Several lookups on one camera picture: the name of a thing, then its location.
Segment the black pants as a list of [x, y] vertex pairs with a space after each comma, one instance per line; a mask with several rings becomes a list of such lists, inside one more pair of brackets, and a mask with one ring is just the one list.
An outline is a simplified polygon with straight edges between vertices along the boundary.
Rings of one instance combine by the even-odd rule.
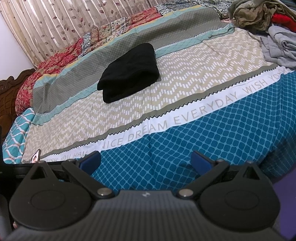
[[159, 78], [156, 54], [150, 43], [142, 43], [110, 63], [97, 89], [105, 103], [129, 97], [154, 84]]

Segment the smartphone on bed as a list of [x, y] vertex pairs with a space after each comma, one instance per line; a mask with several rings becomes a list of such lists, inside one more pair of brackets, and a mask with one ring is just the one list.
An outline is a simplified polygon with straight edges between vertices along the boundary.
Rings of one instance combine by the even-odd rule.
[[37, 163], [37, 162], [39, 162], [40, 156], [41, 156], [41, 150], [38, 149], [36, 151], [36, 153], [33, 154], [32, 158], [31, 158], [31, 163]]

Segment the teal patterned pillow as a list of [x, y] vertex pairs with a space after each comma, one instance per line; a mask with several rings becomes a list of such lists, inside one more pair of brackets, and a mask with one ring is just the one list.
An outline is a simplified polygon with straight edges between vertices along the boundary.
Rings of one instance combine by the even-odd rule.
[[14, 121], [3, 143], [3, 160], [6, 164], [21, 163], [26, 137], [34, 117], [33, 108], [28, 108]]

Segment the red floral quilt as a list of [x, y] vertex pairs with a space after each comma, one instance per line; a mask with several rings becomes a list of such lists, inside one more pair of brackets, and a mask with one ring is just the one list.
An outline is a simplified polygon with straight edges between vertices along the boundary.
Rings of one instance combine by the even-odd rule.
[[42, 62], [38, 66], [37, 70], [24, 81], [18, 90], [15, 102], [16, 114], [20, 115], [27, 108], [33, 106], [33, 87], [36, 81], [43, 75], [58, 74], [67, 65], [106, 44], [115, 37], [160, 17], [161, 14], [158, 12], [157, 8], [149, 8], [138, 14], [120, 18], [98, 28], [95, 27], [93, 30], [80, 38], [75, 44], [55, 53], [48, 60]]

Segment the patterned bedsheet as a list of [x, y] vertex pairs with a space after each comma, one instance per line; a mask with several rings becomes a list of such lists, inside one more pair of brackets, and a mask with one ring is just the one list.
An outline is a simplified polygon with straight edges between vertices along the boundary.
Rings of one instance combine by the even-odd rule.
[[[253, 161], [269, 178], [295, 166], [295, 69], [267, 62], [261, 36], [193, 6], [139, 25], [33, 87], [35, 117], [20, 164], [78, 160], [93, 151], [96, 180], [120, 189], [176, 190], [198, 173], [191, 153], [232, 165]], [[150, 43], [158, 80], [105, 103], [110, 63]]]

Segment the carved wooden headboard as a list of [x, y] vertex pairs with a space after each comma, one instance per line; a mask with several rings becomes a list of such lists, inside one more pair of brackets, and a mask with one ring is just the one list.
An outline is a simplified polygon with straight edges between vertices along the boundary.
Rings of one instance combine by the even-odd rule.
[[15, 101], [16, 95], [22, 84], [35, 72], [35, 69], [27, 69], [20, 73], [17, 78], [13, 76], [8, 77], [6, 80], [1, 80], [0, 92], [0, 116], [1, 116], [1, 143], [4, 142], [9, 130], [11, 129], [15, 119]]

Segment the grey sweatshirt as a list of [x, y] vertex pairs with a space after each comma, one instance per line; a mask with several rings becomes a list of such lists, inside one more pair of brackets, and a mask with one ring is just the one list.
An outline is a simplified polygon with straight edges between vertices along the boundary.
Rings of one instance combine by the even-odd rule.
[[295, 33], [276, 25], [268, 29], [268, 36], [261, 36], [261, 49], [267, 62], [295, 69]]

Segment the leaf pattern curtain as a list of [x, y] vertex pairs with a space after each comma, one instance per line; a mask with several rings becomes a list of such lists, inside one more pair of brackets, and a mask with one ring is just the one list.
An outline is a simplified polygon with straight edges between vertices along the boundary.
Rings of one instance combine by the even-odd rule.
[[86, 33], [110, 40], [141, 24], [163, 1], [1, 1], [1, 15], [34, 67]]

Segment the olive crumpled garment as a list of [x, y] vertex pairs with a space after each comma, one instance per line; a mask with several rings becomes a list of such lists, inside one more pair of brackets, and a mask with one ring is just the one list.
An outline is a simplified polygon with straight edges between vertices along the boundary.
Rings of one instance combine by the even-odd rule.
[[295, 20], [295, 10], [281, 1], [233, 1], [228, 12], [229, 18], [235, 21], [236, 26], [255, 32], [267, 31], [272, 25], [284, 27], [271, 21], [275, 13]]

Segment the blue white floral blanket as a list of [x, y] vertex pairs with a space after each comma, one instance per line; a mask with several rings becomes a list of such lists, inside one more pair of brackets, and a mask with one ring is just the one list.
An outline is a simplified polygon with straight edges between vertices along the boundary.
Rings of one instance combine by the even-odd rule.
[[212, 8], [216, 11], [221, 20], [229, 18], [228, 8], [233, 1], [215, 1], [215, 0], [179, 0], [162, 3], [156, 6], [156, 9], [161, 15], [165, 15], [172, 11], [178, 11], [181, 9], [190, 8], [193, 6], [200, 5], [204, 8]]

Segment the red garment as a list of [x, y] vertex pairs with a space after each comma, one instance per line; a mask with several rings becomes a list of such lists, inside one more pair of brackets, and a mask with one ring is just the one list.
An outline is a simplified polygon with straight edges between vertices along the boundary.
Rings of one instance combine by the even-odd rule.
[[271, 18], [271, 21], [276, 24], [280, 24], [284, 27], [287, 27], [292, 32], [296, 32], [296, 22], [294, 19], [290, 18], [287, 15], [275, 13]]

